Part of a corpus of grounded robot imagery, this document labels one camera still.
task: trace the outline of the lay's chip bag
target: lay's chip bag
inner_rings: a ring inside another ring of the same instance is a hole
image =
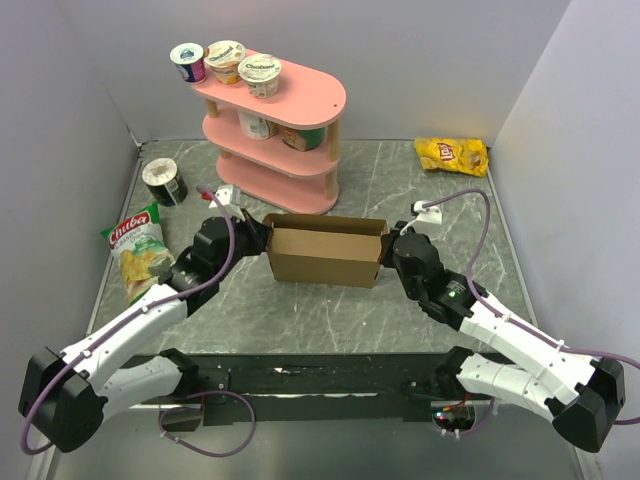
[[[489,167],[487,147],[473,138],[416,138],[413,146],[425,170],[442,169],[484,177]]]
[[[102,235],[120,266],[130,304],[158,283],[158,277],[173,265],[173,255],[162,241],[156,202],[103,231]]]

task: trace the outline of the can lid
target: can lid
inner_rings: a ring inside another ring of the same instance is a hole
[[[156,158],[142,170],[142,181],[150,187],[159,187],[176,178],[178,165],[172,158]]]
[[[246,55],[244,45],[235,40],[220,40],[207,48],[204,61],[212,67],[230,67],[237,65]]]
[[[169,56],[177,65],[191,65],[204,56],[204,49],[197,43],[183,43],[171,50]]]
[[[276,78],[281,69],[280,60],[273,55],[256,53],[240,62],[238,73],[245,81],[263,83]]]

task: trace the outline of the table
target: table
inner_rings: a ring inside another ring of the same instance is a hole
[[[152,142],[143,145],[140,162],[174,158],[189,187],[177,207],[160,207],[165,241],[174,253],[190,245],[209,216],[208,202],[195,186],[222,181],[216,174],[216,147],[209,142]],[[471,187],[485,189],[486,178],[447,172],[425,172],[409,141],[345,141],[338,172],[341,192],[330,215],[383,218],[390,225],[410,220],[409,206]],[[153,201],[140,178],[128,213]],[[257,219],[280,211],[242,196]],[[507,307],[529,319],[513,255],[495,202],[485,248],[475,278]],[[444,222],[432,241],[445,267],[463,272],[476,248],[484,204],[478,195],[443,207]],[[120,273],[110,265],[92,331],[127,307]],[[482,344],[429,319],[408,300],[394,270],[381,269],[373,289],[280,283],[273,279],[266,255],[243,260],[222,283],[219,294],[193,316],[165,331],[140,353],[177,348],[196,353],[371,353],[447,352],[454,345],[483,351]]]

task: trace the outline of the open brown box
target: open brown box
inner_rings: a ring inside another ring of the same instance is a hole
[[[276,280],[373,288],[385,220],[303,214],[267,215],[267,254]]]

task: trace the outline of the shelf tier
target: shelf tier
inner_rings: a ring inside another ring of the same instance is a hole
[[[247,55],[254,53],[247,50]],[[222,84],[209,68],[207,79],[192,88],[209,100],[300,130],[324,127],[340,117],[347,103],[347,92],[335,77],[286,60],[281,62],[278,91],[270,98],[255,98],[243,81]]]
[[[218,157],[216,170],[225,183],[293,213],[325,213],[338,200],[325,197],[324,177],[292,178],[236,155]]]
[[[280,133],[267,140],[254,140],[242,133],[238,112],[229,107],[218,109],[216,118],[204,117],[202,130],[222,150],[289,176],[326,175],[338,167],[338,161],[329,160],[327,135],[319,147],[308,152],[285,145]]]

